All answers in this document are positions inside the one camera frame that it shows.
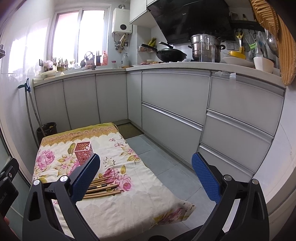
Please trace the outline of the steel steamer pot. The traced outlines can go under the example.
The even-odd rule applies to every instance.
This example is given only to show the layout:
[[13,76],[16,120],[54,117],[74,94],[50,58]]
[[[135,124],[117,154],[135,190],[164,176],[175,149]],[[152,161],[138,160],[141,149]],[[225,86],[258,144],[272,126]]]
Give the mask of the steel steamer pot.
[[226,49],[219,38],[212,35],[192,35],[190,41],[191,44],[188,47],[192,49],[192,58],[197,62],[218,63],[220,62],[221,51]]

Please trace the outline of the black range hood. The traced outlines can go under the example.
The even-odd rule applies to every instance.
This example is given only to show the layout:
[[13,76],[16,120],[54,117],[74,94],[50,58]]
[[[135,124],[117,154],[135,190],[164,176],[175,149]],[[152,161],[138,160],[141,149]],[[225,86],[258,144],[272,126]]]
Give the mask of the black range hood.
[[147,9],[169,44],[189,42],[192,35],[208,34],[233,40],[234,28],[225,1],[156,1]]

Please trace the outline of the woven wicker basket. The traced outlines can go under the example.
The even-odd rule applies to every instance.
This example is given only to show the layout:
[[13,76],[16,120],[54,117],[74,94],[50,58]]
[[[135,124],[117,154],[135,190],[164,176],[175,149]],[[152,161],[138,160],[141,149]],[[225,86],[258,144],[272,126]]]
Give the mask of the woven wicker basket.
[[282,82],[288,86],[295,79],[295,40],[280,15],[267,1],[253,0],[250,4],[256,20],[276,39]]

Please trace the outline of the brown floor mat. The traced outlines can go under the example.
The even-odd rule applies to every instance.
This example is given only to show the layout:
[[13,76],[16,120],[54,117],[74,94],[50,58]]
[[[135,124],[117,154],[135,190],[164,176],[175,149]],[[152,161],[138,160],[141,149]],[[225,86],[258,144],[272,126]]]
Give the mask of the brown floor mat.
[[117,126],[124,139],[140,136],[143,132],[131,123],[125,123]]

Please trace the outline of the white plate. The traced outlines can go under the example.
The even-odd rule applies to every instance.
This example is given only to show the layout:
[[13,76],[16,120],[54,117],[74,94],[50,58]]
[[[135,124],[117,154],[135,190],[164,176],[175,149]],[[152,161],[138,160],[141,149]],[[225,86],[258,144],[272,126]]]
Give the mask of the white plate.
[[245,59],[232,57],[232,56],[223,57],[221,59],[220,63],[254,68],[254,63],[252,61],[248,61],[248,60],[245,60]]

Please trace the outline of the white ceramic cup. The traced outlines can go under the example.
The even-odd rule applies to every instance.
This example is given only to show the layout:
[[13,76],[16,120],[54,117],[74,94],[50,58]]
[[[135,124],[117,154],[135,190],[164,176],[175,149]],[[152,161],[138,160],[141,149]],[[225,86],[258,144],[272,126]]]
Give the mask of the white ceramic cup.
[[267,72],[267,73],[273,73],[274,63],[273,61],[264,58],[264,57],[254,57],[254,66],[255,69]]

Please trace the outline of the yellow bowl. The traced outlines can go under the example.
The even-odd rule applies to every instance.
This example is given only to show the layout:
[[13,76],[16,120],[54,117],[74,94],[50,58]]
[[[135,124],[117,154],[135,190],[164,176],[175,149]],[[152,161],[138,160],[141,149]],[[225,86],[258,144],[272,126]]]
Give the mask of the yellow bowl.
[[229,55],[232,57],[240,58],[240,59],[246,59],[246,56],[243,53],[237,52],[237,51],[229,51]]

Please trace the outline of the black wok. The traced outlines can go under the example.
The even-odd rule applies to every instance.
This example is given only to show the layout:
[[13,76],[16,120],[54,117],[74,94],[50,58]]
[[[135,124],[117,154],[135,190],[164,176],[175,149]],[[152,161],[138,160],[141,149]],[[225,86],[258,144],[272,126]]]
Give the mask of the black wok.
[[152,47],[147,44],[141,44],[142,47],[151,49],[155,52],[156,56],[163,62],[182,62],[186,59],[187,54],[182,52],[181,50],[174,49],[173,46],[169,45],[165,42],[159,42],[159,44],[167,46],[167,48],[158,50],[155,47]]

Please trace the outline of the pink perforated utensil holder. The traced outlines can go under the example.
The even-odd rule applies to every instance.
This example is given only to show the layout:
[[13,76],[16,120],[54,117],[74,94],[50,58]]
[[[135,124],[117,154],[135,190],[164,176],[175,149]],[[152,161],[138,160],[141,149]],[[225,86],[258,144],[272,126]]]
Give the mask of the pink perforated utensil holder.
[[84,163],[93,156],[93,149],[91,142],[79,142],[74,149],[75,156],[82,166]]

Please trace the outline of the black trash bin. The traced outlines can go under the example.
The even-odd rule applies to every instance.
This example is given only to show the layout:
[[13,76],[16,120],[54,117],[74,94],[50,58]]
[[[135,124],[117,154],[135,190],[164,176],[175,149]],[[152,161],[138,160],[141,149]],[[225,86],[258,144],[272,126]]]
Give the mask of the black trash bin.
[[47,137],[47,136],[56,134],[57,133],[57,124],[55,122],[45,123],[42,125],[42,130],[41,130],[41,128],[37,128],[37,137],[40,140],[43,137]]

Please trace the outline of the floral tablecloth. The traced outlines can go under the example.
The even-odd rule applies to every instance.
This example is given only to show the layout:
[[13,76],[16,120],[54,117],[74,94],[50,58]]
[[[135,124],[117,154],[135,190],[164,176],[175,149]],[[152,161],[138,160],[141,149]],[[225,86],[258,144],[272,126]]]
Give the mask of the floral tablecloth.
[[113,123],[103,123],[43,138],[33,179],[43,183],[70,175],[80,164],[75,148],[88,142],[100,157],[94,180],[112,185],[106,197],[77,202],[101,240],[127,240],[157,225],[185,221],[194,204],[176,197],[129,146]]

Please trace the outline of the white water heater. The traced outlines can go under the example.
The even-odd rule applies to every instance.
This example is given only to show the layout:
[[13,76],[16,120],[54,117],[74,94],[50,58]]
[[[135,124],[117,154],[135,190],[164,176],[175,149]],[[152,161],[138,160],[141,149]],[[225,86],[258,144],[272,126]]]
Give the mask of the white water heater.
[[115,8],[112,16],[113,34],[131,34],[132,25],[130,24],[130,10]]

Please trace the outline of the white electric kettle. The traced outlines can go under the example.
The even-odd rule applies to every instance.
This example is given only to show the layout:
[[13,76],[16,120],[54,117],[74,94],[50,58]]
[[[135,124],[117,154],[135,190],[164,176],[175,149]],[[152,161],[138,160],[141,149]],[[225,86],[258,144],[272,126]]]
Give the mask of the white electric kettle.
[[121,67],[122,68],[126,68],[129,67],[130,63],[129,63],[129,57],[127,53],[124,53],[122,56],[122,60],[121,60]]

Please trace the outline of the red bottle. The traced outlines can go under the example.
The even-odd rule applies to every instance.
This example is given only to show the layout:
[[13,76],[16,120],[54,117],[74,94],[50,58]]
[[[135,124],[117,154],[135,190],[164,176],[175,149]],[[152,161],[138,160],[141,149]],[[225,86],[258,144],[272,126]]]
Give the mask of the red bottle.
[[107,66],[108,65],[108,55],[106,51],[103,51],[103,55],[102,55],[102,65],[103,66]]

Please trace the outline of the yellow scissors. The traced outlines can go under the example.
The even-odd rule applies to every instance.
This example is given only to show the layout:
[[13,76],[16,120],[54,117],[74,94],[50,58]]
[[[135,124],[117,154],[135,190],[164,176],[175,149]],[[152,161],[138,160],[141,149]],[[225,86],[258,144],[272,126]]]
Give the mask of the yellow scissors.
[[242,44],[242,40],[243,40],[243,36],[244,36],[243,30],[242,29],[237,29],[235,31],[235,35],[236,35],[236,38],[239,40],[239,52],[243,53],[244,52],[244,47],[243,47],[243,44]]

